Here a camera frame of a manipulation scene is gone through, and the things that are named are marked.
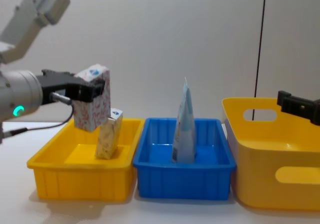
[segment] blue plastic bin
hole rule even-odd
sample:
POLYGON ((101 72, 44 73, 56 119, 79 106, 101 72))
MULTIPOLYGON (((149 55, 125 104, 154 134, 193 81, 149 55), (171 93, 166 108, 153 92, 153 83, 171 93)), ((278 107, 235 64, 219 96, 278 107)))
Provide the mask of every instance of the blue plastic bin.
POLYGON ((177 119, 149 118, 133 160, 143 198, 227 200, 236 162, 221 122, 195 119, 195 163, 173 163, 177 119))

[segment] white table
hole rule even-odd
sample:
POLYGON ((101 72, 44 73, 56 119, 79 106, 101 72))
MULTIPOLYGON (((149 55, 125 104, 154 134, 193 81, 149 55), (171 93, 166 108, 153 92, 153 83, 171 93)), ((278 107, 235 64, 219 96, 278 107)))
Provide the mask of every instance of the white table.
MULTIPOLYGON (((7 122, 4 129, 52 123, 7 122)), ((229 201, 142 199, 135 188, 126 203, 39 200, 26 163, 60 128, 26 132, 0 145, 2 224, 319 224, 320 212, 247 209, 229 201)))

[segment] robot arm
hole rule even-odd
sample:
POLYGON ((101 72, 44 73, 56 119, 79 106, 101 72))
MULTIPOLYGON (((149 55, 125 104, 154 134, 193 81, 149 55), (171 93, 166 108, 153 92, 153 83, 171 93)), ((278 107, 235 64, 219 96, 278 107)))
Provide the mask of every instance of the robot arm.
MULTIPOLYGON (((22 58, 41 28, 56 24, 69 3, 70 0, 23 0, 0 33, 0 65, 22 58)), ((90 103, 103 93, 104 87, 103 80, 88 83, 69 72, 43 70, 42 75, 35 76, 27 70, 0 71, 0 144, 3 121, 33 113, 39 106, 55 101, 68 105, 71 100, 90 103)))
POLYGON ((312 124, 320 126, 320 99, 308 100, 280 90, 276 104, 281 106, 281 112, 309 119, 312 124))
POLYGON ((56 24, 70 0, 23 0, 0 34, 0 64, 22 58, 41 28, 56 24))

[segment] yellow plastic bin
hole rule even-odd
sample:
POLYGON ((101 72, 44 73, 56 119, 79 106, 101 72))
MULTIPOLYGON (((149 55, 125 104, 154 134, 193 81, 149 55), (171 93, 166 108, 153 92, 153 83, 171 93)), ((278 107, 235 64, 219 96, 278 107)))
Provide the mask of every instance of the yellow plastic bin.
POLYGON ((86 132, 70 121, 28 162, 42 199, 124 201, 135 183, 133 156, 144 120, 124 119, 110 160, 95 158, 99 128, 86 132))
POLYGON ((237 198, 254 208, 320 210, 320 126, 281 112, 275 98, 227 98, 222 104, 237 198), (277 117, 245 120, 246 110, 273 110, 277 117))

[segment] white carton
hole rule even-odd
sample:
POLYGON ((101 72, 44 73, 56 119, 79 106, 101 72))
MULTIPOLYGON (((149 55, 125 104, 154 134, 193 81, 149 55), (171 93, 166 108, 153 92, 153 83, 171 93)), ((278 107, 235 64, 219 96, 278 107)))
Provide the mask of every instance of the white carton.
POLYGON ((102 95, 94 98, 92 102, 73 101, 75 126, 87 132, 92 132, 105 123, 111 115, 110 71, 103 65, 95 64, 79 72, 75 77, 82 78, 89 83, 95 80, 105 80, 102 95))
POLYGON ((111 108, 111 117, 101 125, 95 156, 102 159, 110 159, 117 148, 123 119, 123 111, 111 108))

